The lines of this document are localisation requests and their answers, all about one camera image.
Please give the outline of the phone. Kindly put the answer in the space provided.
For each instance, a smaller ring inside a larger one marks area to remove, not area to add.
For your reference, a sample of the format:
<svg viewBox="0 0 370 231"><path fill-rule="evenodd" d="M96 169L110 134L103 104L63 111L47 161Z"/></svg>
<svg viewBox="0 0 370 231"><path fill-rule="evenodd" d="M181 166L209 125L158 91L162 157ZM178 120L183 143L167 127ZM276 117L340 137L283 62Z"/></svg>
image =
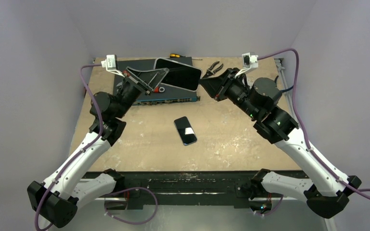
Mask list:
<svg viewBox="0 0 370 231"><path fill-rule="evenodd" d="M191 57L157 58L154 68L169 69L168 74L162 80L163 84L188 91L196 91L202 77L202 70L193 66Z"/></svg>

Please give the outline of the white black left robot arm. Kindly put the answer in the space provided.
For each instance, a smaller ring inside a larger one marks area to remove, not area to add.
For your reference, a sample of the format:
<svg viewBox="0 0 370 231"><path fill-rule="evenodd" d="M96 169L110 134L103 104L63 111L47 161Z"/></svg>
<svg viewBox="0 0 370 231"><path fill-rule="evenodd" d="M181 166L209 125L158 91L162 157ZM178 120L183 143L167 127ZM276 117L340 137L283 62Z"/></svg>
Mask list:
<svg viewBox="0 0 370 231"><path fill-rule="evenodd" d="M121 137L126 123L122 118L142 94L150 94L165 78L167 68L140 71L127 67L120 73L123 82L117 95L107 92L92 93L90 112L93 124L84 139L67 160L44 181L32 182L27 194L35 210L34 225L49 229L62 228L76 215L80 208L102 196L130 197L125 178L114 169L107 169L86 183L80 180L93 163L108 151Z"/></svg>

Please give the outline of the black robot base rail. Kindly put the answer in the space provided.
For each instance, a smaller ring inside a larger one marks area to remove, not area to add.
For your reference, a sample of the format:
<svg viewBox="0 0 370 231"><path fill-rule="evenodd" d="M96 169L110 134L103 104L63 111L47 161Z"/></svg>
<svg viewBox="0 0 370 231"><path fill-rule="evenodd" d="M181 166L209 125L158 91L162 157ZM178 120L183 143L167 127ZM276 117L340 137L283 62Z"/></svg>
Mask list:
<svg viewBox="0 0 370 231"><path fill-rule="evenodd" d="M107 201L125 202L129 210L145 205L224 205L250 208L255 201L268 197L277 200L279 193L255 189L250 171L121 171L103 173L115 178L116 196Z"/></svg>

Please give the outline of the blue smartphone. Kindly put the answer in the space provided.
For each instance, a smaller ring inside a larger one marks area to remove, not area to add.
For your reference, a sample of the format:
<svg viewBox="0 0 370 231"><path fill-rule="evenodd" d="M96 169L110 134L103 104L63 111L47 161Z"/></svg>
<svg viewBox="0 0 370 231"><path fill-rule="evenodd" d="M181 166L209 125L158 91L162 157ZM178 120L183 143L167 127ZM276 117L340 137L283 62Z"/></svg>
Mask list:
<svg viewBox="0 0 370 231"><path fill-rule="evenodd" d="M174 120L174 125L184 146L197 142L196 134L186 116Z"/></svg>

